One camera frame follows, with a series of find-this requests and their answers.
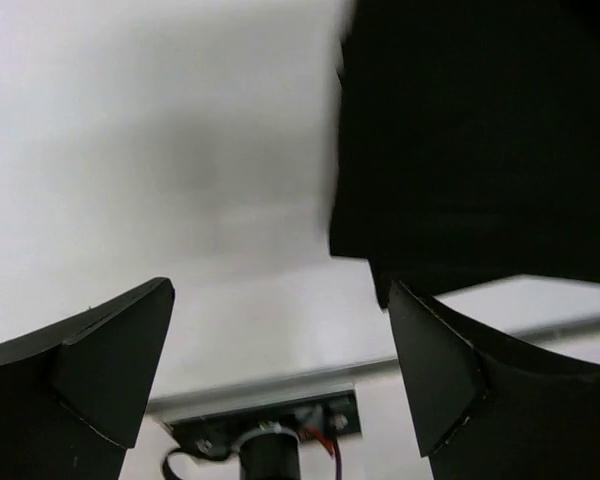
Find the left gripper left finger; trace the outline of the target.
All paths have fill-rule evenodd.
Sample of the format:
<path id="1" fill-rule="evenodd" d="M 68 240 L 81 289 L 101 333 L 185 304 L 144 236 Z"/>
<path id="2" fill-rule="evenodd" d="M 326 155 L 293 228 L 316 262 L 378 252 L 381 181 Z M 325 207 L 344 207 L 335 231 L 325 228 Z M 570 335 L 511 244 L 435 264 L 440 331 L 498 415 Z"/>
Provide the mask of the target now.
<path id="1" fill-rule="evenodd" d="M 158 277 L 0 344 L 0 479 L 119 477 L 174 302 Z"/>

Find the black trousers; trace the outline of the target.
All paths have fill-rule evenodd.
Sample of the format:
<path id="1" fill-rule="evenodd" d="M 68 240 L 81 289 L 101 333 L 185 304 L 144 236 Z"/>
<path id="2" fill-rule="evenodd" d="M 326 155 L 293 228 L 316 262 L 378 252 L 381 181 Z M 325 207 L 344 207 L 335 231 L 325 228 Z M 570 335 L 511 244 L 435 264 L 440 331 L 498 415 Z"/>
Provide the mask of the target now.
<path id="1" fill-rule="evenodd" d="M 341 48 L 329 248 L 380 306 L 600 284 L 600 1 L 358 1 Z"/>

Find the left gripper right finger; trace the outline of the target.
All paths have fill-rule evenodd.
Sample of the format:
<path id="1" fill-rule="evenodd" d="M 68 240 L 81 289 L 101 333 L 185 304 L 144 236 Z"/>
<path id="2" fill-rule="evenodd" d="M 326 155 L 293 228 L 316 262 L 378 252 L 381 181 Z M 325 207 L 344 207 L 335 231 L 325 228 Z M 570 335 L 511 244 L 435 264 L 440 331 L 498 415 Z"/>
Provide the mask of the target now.
<path id="1" fill-rule="evenodd" d="M 388 310 L 420 454 L 437 479 L 600 479 L 600 365 L 394 283 Z"/>

